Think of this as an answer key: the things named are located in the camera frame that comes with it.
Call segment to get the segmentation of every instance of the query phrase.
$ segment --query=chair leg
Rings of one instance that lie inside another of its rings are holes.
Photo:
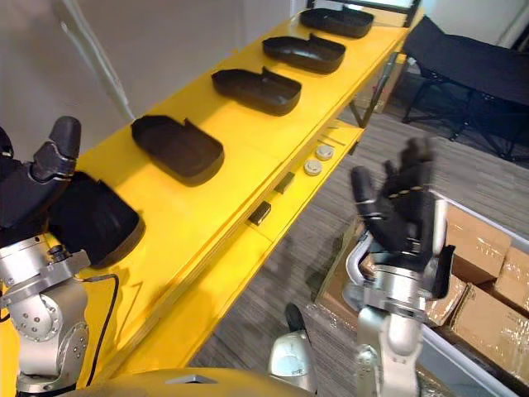
[[[413,97],[413,100],[411,101],[411,103],[408,105],[406,109],[406,113],[404,114],[404,117],[402,120],[404,124],[409,124],[409,122],[411,121],[409,115],[410,115],[410,112],[412,111],[412,108],[416,106],[419,102],[421,102],[422,98],[427,93],[427,90],[431,87],[432,84],[433,82],[429,80],[421,84],[421,87],[419,87],[419,89],[415,93],[415,96]]]

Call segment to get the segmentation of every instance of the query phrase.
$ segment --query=silver robot arm segment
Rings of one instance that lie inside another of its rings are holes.
[[[19,394],[75,387],[88,345],[88,297],[73,276],[90,264],[84,251],[51,250],[42,235],[0,249],[0,298],[21,336]]]

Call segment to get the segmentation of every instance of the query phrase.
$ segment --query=white wall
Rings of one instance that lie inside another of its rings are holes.
[[[423,0],[447,33],[510,47],[529,22],[528,0]]]
[[[83,62],[51,0],[3,0],[0,125],[30,159],[63,114],[82,150],[127,123]],[[290,16],[290,0],[79,0],[136,116]]]

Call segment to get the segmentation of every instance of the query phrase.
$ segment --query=black folding chair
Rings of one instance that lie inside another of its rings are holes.
[[[409,34],[403,51],[417,61],[426,79],[407,107],[404,123],[451,120],[456,125],[451,141],[466,128],[474,127],[498,156],[529,160],[529,156],[512,155],[529,127],[529,55],[469,37],[447,35],[428,17],[423,17]],[[465,101],[450,91],[450,84],[466,90]],[[433,87],[454,104],[455,110],[410,117],[412,109]],[[508,146],[500,147],[489,132],[491,127],[515,122],[518,129],[504,137]]]

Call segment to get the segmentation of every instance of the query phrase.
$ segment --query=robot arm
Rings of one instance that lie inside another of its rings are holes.
[[[73,276],[90,262],[84,251],[50,249],[43,233],[46,209],[70,181],[79,155],[80,124],[61,117],[34,160],[12,159],[2,137],[0,170],[0,280],[21,337],[18,395],[58,395],[75,387],[88,344],[87,295]]]
[[[373,280],[365,280],[353,261],[347,267],[352,282],[344,299],[363,307],[358,321],[359,395],[419,394],[415,365],[422,348],[426,298],[440,299],[448,291],[454,248],[441,249],[444,208],[429,191],[430,142],[410,140],[401,160],[398,170],[390,162],[384,164],[387,179],[378,194],[366,169],[357,167],[351,173],[356,206],[368,230],[359,252],[351,254],[360,258],[373,242],[377,265]],[[360,287],[353,285],[359,282]]]

